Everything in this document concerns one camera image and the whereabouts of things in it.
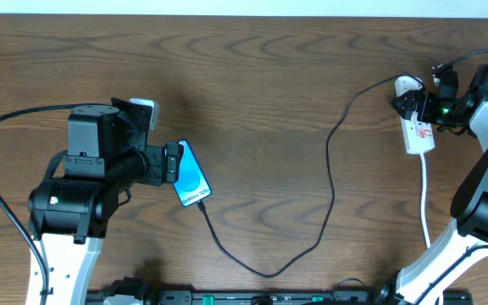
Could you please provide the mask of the blue Galaxy smartphone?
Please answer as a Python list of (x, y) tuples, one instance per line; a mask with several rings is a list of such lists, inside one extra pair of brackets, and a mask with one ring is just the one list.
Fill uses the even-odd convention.
[(173, 184), (183, 207), (189, 207), (212, 194), (206, 175), (203, 173), (194, 152), (185, 139), (178, 141), (183, 146), (179, 177)]

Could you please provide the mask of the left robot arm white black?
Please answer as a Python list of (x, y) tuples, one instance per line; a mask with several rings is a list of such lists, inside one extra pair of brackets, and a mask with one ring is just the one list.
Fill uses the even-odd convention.
[(30, 268), (27, 303), (85, 303), (119, 195), (135, 183), (161, 186), (179, 179), (183, 146), (147, 143), (159, 112), (153, 100), (136, 97), (72, 107), (68, 148), (53, 157), (29, 196), (28, 228), (49, 280), (44, 289), (41, 270)]

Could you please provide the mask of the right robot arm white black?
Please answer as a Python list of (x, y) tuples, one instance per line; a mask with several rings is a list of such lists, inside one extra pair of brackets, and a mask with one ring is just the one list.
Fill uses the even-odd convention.
[(434, 304), (459, 276), (488, 257), (488, 64), (477, 69), (461, 97), (451, 65), (435, 68), (433, 77), (436, 93), (427, 92), (409, 75), (397, 77), (391, 106), (402, 119), (469, 133), (478, 139), (483, 154), (452, 199), (448, 226), (384, 285), (378, 304)]

